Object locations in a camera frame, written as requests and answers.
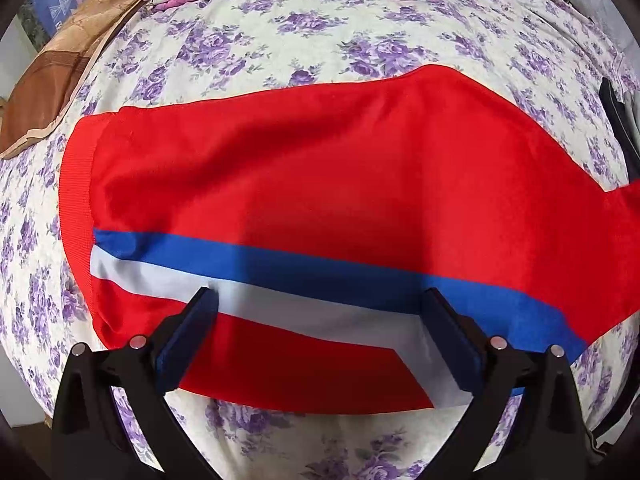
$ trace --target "blue stripe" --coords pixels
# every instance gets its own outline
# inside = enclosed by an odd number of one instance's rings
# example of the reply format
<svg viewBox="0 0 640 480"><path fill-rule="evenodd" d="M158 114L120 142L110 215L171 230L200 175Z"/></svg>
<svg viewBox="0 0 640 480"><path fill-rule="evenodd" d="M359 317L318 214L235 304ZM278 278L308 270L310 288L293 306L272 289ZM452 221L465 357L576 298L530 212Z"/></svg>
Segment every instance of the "blue stripe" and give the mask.
<svg viewBox="0 0 640 480"><path fill-rule="evenodd" d="M177 235L94 234L100 248L121 260L388 312L419 314L422 292L436 286L458 313L515 348L542 352L559 344L573 361L587 346L558 309L500 286Z"/></svg>

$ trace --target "brown cloth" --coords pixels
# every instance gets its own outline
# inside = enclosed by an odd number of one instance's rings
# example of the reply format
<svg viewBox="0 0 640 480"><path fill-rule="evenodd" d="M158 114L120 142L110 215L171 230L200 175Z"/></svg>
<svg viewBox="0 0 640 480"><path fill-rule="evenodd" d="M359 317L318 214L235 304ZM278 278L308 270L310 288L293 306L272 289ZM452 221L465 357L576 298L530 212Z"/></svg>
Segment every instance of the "brown cloth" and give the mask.
<svg viewBox="0 0 640 480"><path fill-rule="evenodd" d="M86 73L141 0L84 0L15 86L4 107L0 156L11 158L49 135Z"/></svg>

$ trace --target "floral bedsheet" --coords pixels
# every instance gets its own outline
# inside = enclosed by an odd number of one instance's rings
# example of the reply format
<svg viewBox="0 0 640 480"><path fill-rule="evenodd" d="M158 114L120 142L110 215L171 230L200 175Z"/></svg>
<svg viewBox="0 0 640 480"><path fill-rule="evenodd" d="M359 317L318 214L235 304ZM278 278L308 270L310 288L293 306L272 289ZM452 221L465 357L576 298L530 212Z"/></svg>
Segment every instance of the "floral bedsheet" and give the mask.
<svg viewBox="0 0 640 480"><path fill-rule="evenodd" d="M44 410L52 414L73 343L102 347L58 221L60 162L80 116L391 77L426 63L455 67L516 103L604 189L627 183L598 88L603 75L618 90L640 87L614 44L562 0L211 0L142 9L98 61L60 127L0 162L0 342ZM636 315L573 365L591 427L623 383L637 327ZM415 478L464 411L317 416L181 390L166 398L229 479ZM123 393L116 399L137 452L157 465ZM511 399L484 462L495 459L519 401Z"/></svg>

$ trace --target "black strap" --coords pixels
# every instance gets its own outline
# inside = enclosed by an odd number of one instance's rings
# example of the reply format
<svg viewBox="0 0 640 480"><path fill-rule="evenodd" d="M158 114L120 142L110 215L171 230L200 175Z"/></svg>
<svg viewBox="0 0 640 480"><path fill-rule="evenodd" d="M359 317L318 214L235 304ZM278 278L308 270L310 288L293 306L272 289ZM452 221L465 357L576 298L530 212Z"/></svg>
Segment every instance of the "black strap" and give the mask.
<svg viewBox="0 0 640 480"><path fill-rule="evenodd" d="M626 411L634 401L636 393L640 389L640 344L636 347L634 356L631 359L631 366L629 367L629 374L626 377L626 383L622 387L622 391L616 402L613 404L609 413L605 415L598 427L593 430L593 436L600 438L603 434L607 433L613 426L615 426L620 419L625 415Z"/></svg>
<svg viewBox="0 0 640 480"><path fill-rule="evenodd" d="M640 178L640 153L636 150L629 136L625 105L618 101L611 81L606 77L603 78L600 86L600 101L607 114L607 119L611 123L613 134L620 144L620 148L622 148L622 153L625 156L626 172L631 183L636 178Z"/></svg>

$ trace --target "metal screw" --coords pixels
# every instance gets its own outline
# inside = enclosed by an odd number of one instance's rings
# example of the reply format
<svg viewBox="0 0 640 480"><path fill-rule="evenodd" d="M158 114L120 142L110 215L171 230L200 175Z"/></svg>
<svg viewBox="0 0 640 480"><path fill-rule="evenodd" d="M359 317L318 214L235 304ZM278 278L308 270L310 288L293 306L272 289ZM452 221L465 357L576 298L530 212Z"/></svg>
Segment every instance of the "metal screw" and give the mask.
<svg viewBox="0 0 640 480"><path fill-rule="evenodd" d="M507 346L509 346L507 340L499 335L494 335L491 339L489 339L489 343L491 343L491 346L496 350L504 350L505 348L507 348Z"/></svg>
<svg viewBox="0 0 640 480"><path fill-rule="evenodd" d="M86 350L86 345L84 343L76 343L71 348L71 353L75 356L79 356L79 355L82 355L85 350Z"/></svg>
<svg viewBox="0 0 640 480"><path fill-rule="evenodd" d="M140 350L146 345L146 337L143 335L135 335L129 341L129 346L134 350Z"/></svg>
<svg viewBox="0 0 640 480"><path fill-rule="evenodd" d="M562 348L560 345L551 345L550 350L551 353L556 357L564 356L564 348Z"/></svg>

